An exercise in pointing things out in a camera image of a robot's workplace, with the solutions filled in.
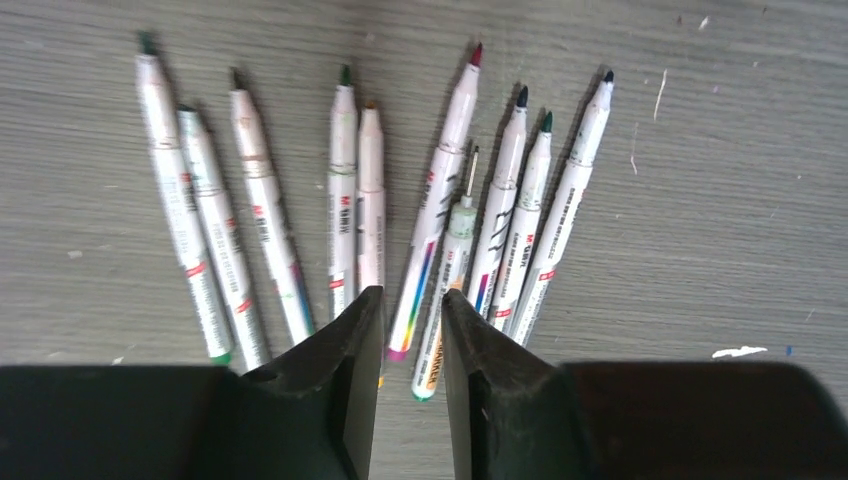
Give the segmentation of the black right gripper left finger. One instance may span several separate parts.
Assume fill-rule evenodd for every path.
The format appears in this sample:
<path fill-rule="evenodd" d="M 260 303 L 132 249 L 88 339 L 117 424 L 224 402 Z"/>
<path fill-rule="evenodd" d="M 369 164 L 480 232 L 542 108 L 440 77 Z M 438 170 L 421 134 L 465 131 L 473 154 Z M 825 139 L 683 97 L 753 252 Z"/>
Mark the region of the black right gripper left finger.
<path fill-rule="evenodd" d="M 365 479 L 384 291 L 246 374 L 223 366 L 1 371 L 5 479 Z"/>

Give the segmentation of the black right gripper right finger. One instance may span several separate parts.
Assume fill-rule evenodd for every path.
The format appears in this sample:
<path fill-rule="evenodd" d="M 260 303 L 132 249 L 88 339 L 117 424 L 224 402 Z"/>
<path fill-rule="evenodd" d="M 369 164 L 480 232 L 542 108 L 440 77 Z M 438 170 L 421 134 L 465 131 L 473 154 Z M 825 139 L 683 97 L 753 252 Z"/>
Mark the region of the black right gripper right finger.
<path fill-rule="evenodd" d="M 459 479 L 843 479 L 847 423 L 806 369 L 781 362 L 551 365 L 442 299 Z"/>

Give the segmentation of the brown cap marker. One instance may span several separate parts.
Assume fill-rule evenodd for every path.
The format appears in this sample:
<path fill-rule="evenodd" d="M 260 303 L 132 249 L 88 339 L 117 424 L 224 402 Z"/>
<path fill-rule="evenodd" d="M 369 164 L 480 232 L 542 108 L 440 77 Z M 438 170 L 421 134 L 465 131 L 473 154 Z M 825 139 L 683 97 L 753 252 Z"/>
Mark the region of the brown cap marker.
<path fill-rule="evenodd" d="M 292 345 L 314 334 L 306 284 L 284 215 L 261 115 L 242 72 L 230 69 L 231 123 L 250 209 Z"/>

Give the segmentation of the purple cap marker green end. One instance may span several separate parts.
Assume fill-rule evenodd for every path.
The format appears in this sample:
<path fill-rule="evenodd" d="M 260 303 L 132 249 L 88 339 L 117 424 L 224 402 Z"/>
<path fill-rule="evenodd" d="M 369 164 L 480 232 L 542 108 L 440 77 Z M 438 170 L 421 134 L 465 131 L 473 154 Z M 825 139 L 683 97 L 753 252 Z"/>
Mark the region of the purple cap marker green end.
<path fill-rule="evenodd" d="M 231 362 L 233 340 L 183 158 L 176 107 L 151 33 L 138 33 L 136 91 L 152 170 L 173 243 L 207 349 L 216 365 Z"/>

